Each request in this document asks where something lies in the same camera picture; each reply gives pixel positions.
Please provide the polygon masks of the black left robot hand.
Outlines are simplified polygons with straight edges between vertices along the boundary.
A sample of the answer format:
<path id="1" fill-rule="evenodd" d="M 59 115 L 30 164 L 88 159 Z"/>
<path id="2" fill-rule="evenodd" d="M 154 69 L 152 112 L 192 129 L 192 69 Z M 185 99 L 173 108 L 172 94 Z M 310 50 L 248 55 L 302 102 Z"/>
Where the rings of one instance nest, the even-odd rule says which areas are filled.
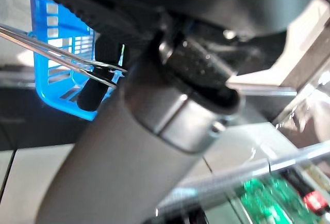
<path id="1" fill-rule="evenodd" d="M 142 223 L 242 108 L 226 81 L 271 67 L 311 0 L 54 0 L 125 77 L 57 172 L 36 223 Z"/>

